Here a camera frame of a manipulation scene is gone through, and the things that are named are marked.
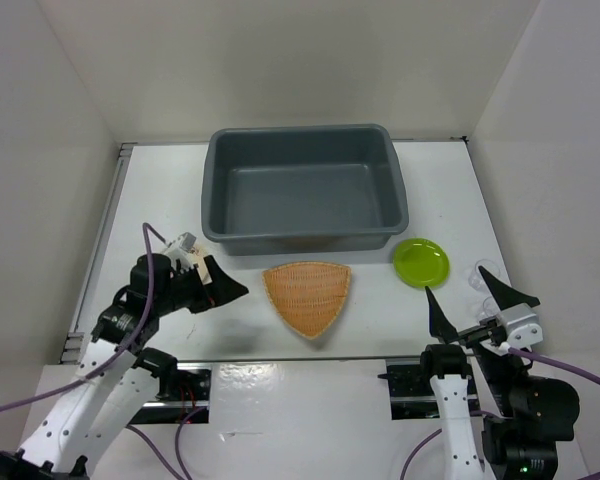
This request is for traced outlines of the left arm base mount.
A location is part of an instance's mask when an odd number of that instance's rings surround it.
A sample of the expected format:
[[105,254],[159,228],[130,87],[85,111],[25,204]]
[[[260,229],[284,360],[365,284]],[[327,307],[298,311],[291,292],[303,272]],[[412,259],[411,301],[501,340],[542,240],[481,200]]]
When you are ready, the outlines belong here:
[[168,390],[146,402],[130,421],[131,425],[177,425],[190,412],[189,424],[206,424],[212,386],[210,364],[183,362],[178,364],[176,379]]

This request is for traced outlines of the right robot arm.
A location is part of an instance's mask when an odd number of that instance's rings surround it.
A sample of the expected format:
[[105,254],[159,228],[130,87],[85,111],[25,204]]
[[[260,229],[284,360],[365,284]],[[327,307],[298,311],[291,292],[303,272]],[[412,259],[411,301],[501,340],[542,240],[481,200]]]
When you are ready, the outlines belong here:
[[[442,422],[447,479],[552,479],[558,470],[557,445],[574,438],[580,414],[577,391],[568,383],[535,376],[533,346],[544,339],[535,311],[540,301],[478,269],[498,311],[478,325],[457,331],[433,292],[426,293],[429,333],[436,344],[420,356],[418,381],[434,393]],[[474,355],[496,403],[483,414],[476,441],[468,384]]]

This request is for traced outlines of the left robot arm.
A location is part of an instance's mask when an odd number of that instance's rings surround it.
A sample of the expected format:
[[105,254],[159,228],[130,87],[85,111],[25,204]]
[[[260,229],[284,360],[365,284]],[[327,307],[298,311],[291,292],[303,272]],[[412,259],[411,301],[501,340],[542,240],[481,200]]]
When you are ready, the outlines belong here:
[[138,258],[129,282],[99,316],[72,382],[15,452],[0,453],[0,479],[88,479],[111,443],[144,404],[179,387],[177,360],[151,348],[161,318],[224,306],[248,294],[212,256],[184,267],[167,255]]

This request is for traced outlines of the orange woven triangular basket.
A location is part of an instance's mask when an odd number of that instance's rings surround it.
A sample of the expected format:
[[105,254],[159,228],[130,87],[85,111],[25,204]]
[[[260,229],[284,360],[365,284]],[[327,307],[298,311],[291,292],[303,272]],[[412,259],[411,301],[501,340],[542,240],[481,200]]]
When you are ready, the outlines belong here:
[[265,270],[262,280],[269,302],[283,322],[301,337],[315,340],[343,310],[352,270],[329,262],[294,262]]

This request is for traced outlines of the cream ceramic plate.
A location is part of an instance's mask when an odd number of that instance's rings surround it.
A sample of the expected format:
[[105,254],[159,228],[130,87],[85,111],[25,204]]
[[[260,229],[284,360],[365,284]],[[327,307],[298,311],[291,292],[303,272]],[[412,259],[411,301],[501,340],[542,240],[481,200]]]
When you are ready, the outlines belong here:
[[191,250],[191,254],[193,255],[193,262],[195,263],[201,281],[204,285],[210,284],[212,282],[209,269],[205,263],[205,258],[209,255],[207,249],[196,243]]

